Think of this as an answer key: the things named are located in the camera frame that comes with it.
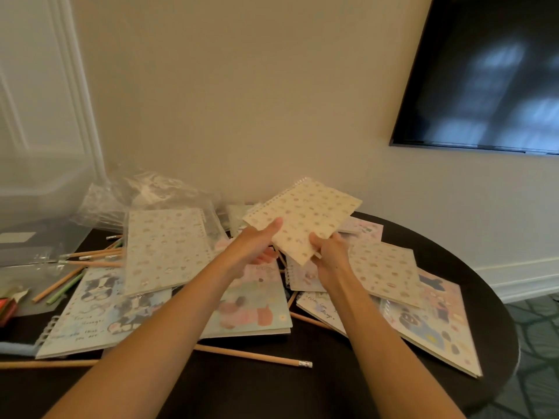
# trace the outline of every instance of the table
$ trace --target table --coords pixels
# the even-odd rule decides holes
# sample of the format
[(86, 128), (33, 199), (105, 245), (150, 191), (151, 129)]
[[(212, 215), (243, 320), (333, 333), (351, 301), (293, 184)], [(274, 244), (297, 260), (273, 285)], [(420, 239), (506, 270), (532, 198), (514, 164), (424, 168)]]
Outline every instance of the table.
[[(479, 275), (433, 241), (381, 218), (357, 212), (354, 216), (384, 225), (383, 241), (413, 249), (419, 267), (461, 286), (484, 377), (473, 379), (415, 346), (410, 347), (466, 414), (484, 407), (500, 392), (518, 362), (518, 339), (504, 305)], [(107, 235), (93, 230), (80, 251), (104, 248)], [(304, 314), (296, 307), (293, 310)], [(0, 330), (0, 340), (33, 343), (51, 315), (16, 318)], [(351, 345), (337, 332), (293, 319), (290, 335), (216, 338), (205, 340), (204, 344), (311, 360), (314, 368), (195, 351), (159, 418), (378, 417)], [(100, 355), (97, 351), (73, 355), (70, 359)], [(14, 358), (0, 357), (0, 360), (8, 359)], [(6, 417), (40, 418), (86, 371), (86, 368), (0, 371), (0, 412)]]

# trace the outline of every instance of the wall-mounted tv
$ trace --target wall-mounted tv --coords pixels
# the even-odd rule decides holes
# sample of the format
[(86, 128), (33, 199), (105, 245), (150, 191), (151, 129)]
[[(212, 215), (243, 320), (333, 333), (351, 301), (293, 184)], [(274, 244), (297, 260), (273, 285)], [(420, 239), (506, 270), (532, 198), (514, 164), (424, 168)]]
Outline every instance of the wall-mounted tv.
[(559, 0), (433, 0), (391, 144), (559, 155)]

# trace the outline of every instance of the patterned carpet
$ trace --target patterned carpet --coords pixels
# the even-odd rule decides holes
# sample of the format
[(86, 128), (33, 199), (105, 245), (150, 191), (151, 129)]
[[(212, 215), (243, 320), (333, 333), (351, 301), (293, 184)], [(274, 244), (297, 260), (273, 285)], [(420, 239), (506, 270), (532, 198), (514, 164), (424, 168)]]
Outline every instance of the patterned carpet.
[(507, 304), (521, 345), (517, 373), (470, 419), (559, 418), (559, 293)]

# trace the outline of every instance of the hand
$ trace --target hand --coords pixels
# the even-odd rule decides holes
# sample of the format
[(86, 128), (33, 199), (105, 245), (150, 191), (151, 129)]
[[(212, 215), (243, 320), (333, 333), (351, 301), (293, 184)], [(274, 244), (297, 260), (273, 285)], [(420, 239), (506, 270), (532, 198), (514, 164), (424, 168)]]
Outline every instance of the hand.
[(235, 275), (241, 274), (248, 264), (262, 265), (275, 261), (280, 254), (269, 245), (282, 225), (283, 219), (279, 217), (262, 231), (246, 227), (219, 257), (227, 260)]
[(334, 232), (328, 239), (322, 239), (311, 232), (309, 241), (321, 255), (321, 259), (313, 256), (311, 260), (318, 268), (318, 278), (326, 290), (331, 288), (342, 274), (353, 274), (349, 265), (348, 244), (338, 232)]

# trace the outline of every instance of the wall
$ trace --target wall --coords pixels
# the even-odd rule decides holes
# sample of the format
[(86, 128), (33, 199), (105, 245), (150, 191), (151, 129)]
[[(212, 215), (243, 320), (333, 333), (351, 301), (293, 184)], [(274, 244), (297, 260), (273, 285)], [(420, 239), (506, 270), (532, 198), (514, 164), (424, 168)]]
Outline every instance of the wall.
[(472, 267), (559, 255), (558, 159), (388, 146), (430, 0), (72, 1), (107, 162), (229, 200), (313, 176)]

